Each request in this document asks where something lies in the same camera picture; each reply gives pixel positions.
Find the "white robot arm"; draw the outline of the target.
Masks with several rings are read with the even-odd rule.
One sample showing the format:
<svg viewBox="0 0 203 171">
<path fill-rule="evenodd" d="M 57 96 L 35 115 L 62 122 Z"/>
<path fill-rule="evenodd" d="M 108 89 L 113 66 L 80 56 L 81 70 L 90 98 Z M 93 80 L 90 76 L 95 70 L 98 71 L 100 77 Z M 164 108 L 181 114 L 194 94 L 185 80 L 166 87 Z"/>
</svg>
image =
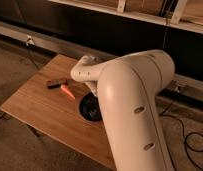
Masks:
<svg viewBox="0 0 203 171">
<path fill-rule="evenodd" d="M 98 97 L 117 171 L 175 171 L 155 104 L 174 72 L 172 58 L 162 50 L 106 62 L 85 55 L 72 68 L 72 79 Z"/>
</svg>

